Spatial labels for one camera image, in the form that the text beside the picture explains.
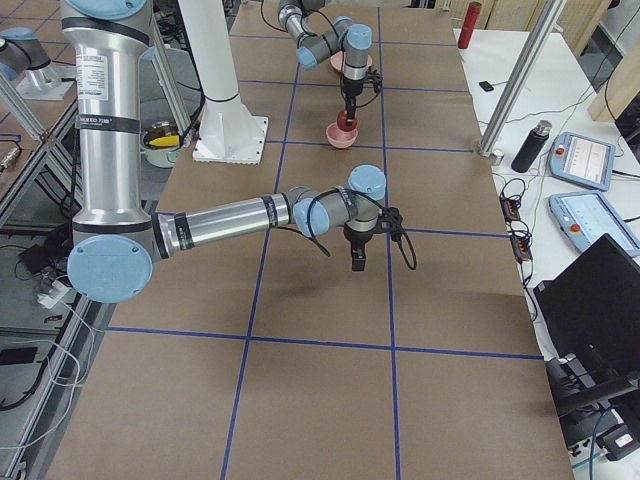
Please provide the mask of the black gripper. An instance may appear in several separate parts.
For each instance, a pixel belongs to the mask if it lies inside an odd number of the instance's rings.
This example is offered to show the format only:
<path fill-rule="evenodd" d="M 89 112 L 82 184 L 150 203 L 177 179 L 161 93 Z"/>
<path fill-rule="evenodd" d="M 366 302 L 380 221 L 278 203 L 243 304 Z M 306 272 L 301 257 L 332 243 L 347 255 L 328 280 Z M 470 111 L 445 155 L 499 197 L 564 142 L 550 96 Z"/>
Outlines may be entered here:
<path fill-rule="evenodd" d="M 343 226 L 344 237 L 351 246 L 351 269 L 354 272 L 365 270 L 365 245 L 372 239 L 376 225 L 376 219 L 366 221 L 354 219 Z"/>
<path fill-rule="evenodd" d="M 345 95 L 344 126 L 357 126 L 357 97 L 363 91 L 363 80 L 341 77 L 341 92 Z"/>

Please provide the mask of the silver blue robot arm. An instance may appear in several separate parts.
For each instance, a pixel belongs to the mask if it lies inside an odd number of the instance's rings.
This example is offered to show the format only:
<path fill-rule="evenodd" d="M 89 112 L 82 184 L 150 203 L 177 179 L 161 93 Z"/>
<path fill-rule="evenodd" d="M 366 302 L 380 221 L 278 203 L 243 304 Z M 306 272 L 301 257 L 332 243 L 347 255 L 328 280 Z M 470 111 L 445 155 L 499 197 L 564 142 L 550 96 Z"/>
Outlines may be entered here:
<path fill-rule="evenodd" d="M 195 159 L 258 163 L 268 121 L 241 100 L 221 3 L 183 1 L 179 8 L 204 100 Z M 78 293 L 117 304 L 144 289 L 159 259 L 291 224 L 309 239 L 342 227 L 354 247 L 370 238 L 386 189 L 385 175 L 370 165 L 323 193 L 297 187 L 200 213 L 146 213 L 139 192 L 139 66 L 151 41 L 151 4 L 65 1 L 61 13 L 76 51 L 84 201 L 72 221 L 67 273 Z"/>
<path fill-rule="evenodd" d="M 338 114 L 337 127 L 350 132 L 358 125 L 358 110 L 365 106 L 358 102 L 358 97 L 367 85 L 379 94 L 383 79 L 369 62 L 373 45 L 373 31 L 369 26 L 339 16 L 328 21 L 329 28 L 325 32 L 312 30 L 309 18 L 314 14 L 325 17 L 322 9 L 326 5 L 325 1 L 281 1 L 277 5 L 275 23 L 265 16 L 261 19 L 271 29 L 286 33 L 295 41 L 297 61 L 305 70 L 311 70 L 337 54 L 342 56 L 338 72 L 344 108 Z"/>

